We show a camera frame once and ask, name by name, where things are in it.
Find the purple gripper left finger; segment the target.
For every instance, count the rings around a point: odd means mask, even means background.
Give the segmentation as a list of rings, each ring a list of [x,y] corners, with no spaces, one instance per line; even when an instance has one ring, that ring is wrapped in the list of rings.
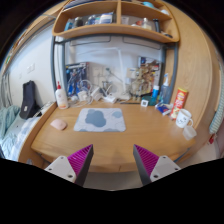
[[[93,145],[86,146],[70,156],[59,156],[46,171],[83,186],[93,157]]]

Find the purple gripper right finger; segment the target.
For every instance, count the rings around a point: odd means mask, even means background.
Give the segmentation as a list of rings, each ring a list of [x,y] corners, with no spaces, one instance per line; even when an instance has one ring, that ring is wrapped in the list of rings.
[[[157,156],[149,150],[134,145],[133,155],[143,185],[150,184],[180,170],[168,156]]]

